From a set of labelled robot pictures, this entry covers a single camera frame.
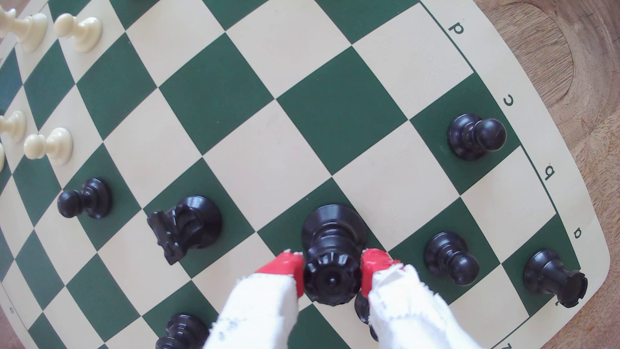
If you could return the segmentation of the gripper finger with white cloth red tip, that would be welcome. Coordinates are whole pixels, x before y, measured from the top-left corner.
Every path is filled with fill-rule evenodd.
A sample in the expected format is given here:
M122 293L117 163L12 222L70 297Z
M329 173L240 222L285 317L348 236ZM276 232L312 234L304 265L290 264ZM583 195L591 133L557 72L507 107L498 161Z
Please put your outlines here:
M361 294L380 348L481 348L415 267L380 249L361 254Z
M203 348L288 348L304 293L303 253L284 250L239 280Z

